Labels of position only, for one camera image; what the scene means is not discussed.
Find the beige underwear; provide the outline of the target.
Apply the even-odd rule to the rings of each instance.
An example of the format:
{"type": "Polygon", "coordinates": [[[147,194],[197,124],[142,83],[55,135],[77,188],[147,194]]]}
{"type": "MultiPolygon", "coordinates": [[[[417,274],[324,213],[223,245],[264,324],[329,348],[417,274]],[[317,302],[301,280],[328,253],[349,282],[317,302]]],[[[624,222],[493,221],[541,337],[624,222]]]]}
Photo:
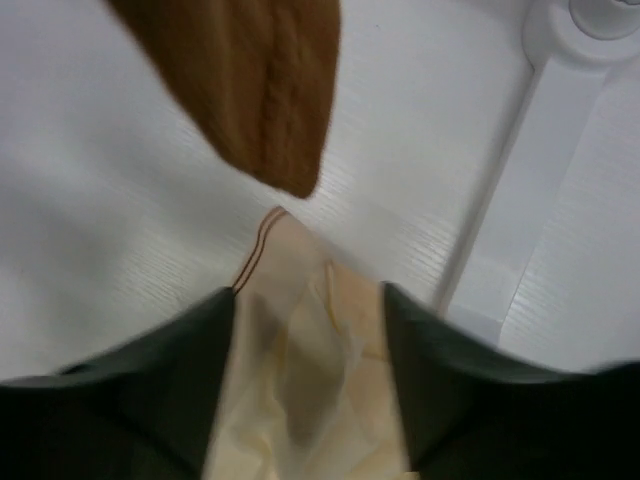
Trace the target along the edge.
{"type": "Polygon", "coordinates": [[[233,284],[206,479],[406,479],[382,287],[281,207],[233,284]]]}

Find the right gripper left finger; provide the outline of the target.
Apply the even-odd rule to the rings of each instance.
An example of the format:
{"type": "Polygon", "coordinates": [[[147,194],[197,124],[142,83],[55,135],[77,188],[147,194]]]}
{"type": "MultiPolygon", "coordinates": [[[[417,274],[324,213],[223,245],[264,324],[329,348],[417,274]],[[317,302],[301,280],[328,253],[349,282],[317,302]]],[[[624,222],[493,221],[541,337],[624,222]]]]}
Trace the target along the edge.
{"type": "Polygon", "coordinates": [[[2,381],[2,478],[201,478],[235,300],[222,288],[103,353],[2,381]]]}

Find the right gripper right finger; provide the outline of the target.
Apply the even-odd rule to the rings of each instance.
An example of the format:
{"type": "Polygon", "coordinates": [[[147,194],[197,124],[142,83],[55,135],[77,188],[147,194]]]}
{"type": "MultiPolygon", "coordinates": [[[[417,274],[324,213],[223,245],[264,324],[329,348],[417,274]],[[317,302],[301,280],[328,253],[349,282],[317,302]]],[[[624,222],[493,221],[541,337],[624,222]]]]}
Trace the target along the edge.
{"type": "Polygon", "coordinates": [[[382,289],[409,469],[421,479],[635,479],[639,366],[552,370],[382,289]]]}

